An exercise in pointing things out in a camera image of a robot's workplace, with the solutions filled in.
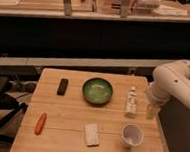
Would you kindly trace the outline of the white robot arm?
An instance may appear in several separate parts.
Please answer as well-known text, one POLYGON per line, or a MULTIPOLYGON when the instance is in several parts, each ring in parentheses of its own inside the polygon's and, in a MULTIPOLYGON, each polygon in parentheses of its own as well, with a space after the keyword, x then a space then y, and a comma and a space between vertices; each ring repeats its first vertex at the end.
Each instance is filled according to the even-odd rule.
POLYGON ((149 84, 146 95, 146 115, 150 120, 172 96, 190 110, 190 61, 182 59, 156 67, 153 70, 153 82, 149 84))

